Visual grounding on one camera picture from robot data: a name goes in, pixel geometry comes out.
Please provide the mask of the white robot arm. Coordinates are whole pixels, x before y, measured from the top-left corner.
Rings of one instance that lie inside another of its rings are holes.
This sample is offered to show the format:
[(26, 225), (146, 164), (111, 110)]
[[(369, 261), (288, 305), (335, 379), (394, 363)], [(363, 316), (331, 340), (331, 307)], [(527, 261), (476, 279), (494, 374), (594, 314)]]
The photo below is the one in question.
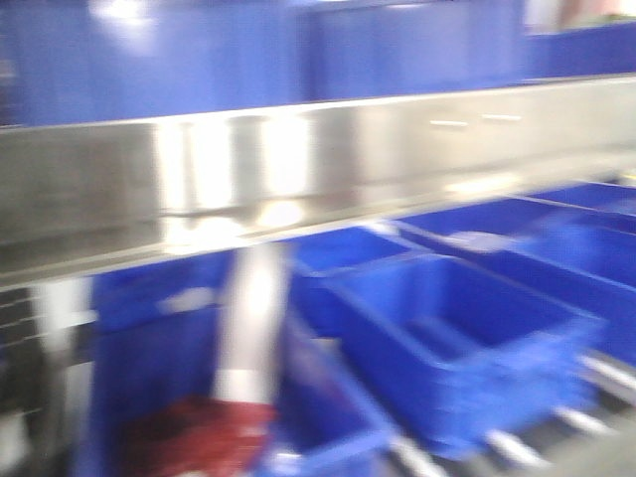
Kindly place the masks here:
[(276, 346), (288, 285), (287, 250), (261, 242), (238, 251), (221, 322), (212, 396), (270, 403), (277, 388)]

